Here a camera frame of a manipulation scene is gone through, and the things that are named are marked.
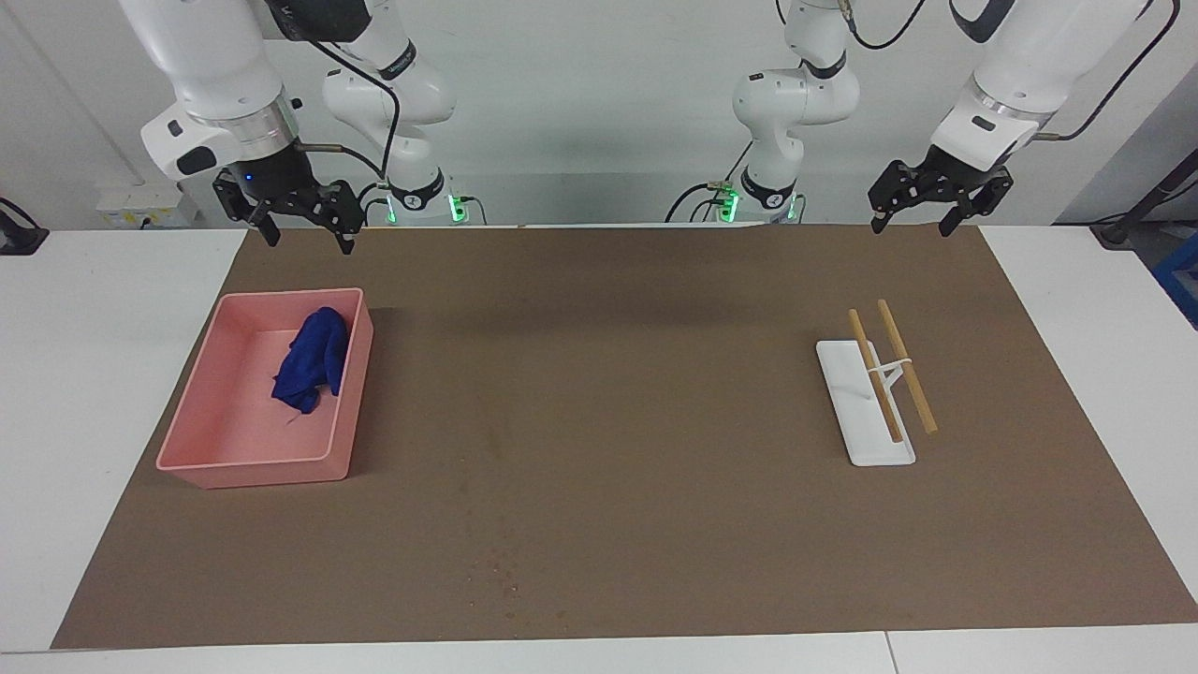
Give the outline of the blue towel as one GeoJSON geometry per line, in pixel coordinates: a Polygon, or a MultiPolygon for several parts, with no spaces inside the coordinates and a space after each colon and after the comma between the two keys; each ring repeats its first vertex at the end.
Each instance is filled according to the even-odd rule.
{"type": "Polygon", "coordinates": [[[322,389],[337,397],[341,393],[347,338],[347,324],[332,306],[308,315],[273,378],[273,400],[308,415],[316,409],[322,389]]]}

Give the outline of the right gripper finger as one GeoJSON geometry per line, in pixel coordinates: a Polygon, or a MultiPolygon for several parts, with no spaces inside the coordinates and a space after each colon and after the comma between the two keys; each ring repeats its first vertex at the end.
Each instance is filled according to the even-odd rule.
{"type": "Polygon", "coordinates": [[[226,219],[244,223],[248,227],[258,230],[266,244],[276,247],[282,241],[282,231],[276,226],[276,221],[270,212],[270,201],[252,204],[246,198],[242,187],[236,183],[231,172],[218,172],[213,180],[213,192],[218,198],[226,219]]]}
{"type": "Polygon", "coordinates": [[[351,255],[356,236],[365,227],[365,212],[346,181],[317,183],[315,192],[292,193],[290,210],[294,215],[329,231],[344,256],[351,255]]]}

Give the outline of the brown table mat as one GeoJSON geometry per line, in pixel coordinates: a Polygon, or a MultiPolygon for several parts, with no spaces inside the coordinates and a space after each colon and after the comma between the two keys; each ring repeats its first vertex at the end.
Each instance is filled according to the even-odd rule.
{"type": "Polygon", "coordinates": [[[978,230],[294,230],[220,291],[327,287],[347,476],[196,488],[163,418],[53,648],[1198,623],[978,230]],[[898,362],[878,299],[915,464],[851,464],[813,350],[898,362]]]}

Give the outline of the pink plastic bin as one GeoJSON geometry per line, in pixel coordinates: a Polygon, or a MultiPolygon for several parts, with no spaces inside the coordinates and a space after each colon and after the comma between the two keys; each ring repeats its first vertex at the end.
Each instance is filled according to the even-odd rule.
{"type": "Polygon", "coordinates": [[[335,481],[347,475],[373,318],[359,287],[232,293],[214,304],[157,468],[200,488],[335,481]],[[332,306],[350,330],[341,393],[322,389],[303,415],[273,400],[273,378],[300,326],[332,306]]]}

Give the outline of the black stand pole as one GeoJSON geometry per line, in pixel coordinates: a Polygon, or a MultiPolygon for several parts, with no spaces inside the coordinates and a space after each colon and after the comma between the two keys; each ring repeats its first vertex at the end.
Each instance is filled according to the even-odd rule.
{"type": "Polygon", "coordinates": [[[1117,215],[1101,218],[1089,226],[1090,233],[1095,236],[1099,244],[1111,251],[1131,251],[1133,244],[1131,233],[1138,227],[1148,214],[1160,208],[1163,204],[1187,195],[1187,192],[1198,186],[1198,148],[1193,148],[1176,166],[1164,175],[1163,180],[1146,192],[1138,204],[1132,208],[1117,213],[1117,215]]]}

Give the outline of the black table clamp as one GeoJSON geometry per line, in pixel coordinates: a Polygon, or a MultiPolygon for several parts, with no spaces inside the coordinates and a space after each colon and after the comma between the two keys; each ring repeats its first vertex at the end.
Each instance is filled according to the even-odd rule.
{"type": "Polygon", "coordinates": [[[30,256],[49,236],[26,210],[0,196],[0,256],[30,256]]]}

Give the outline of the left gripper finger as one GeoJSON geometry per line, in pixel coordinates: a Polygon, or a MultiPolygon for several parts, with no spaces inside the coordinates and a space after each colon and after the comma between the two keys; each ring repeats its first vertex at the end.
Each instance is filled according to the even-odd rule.
{"type": "Polygon", "coordinates": [[[908,166],[903,160],[893,160],[869,188],[872,233],[882,233],[895,214],[915,208],[936,196],[938,180],[922,171],[921,166],[908,166]]]}
{"type": "Polygon", "coordinates": [[[1008,170],[997,170],[984,183],[968,189],[967,186],[952,183],[950,196],[951,208],[940,219],[940,236],[951,236],[966,219],[975,215],[990,215],[1002,204],[1002,198],[1014,187],[1014,175],[1008,170]]]}

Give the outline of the white wall socket box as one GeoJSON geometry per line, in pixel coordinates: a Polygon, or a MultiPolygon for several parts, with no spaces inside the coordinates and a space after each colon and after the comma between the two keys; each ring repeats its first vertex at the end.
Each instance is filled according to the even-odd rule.
{"type": "Polygon", "coordinates": [[[176,183],[103,189],[95,204],[107,226],[137,230],[193,227],[201,213],[176,183]]]}

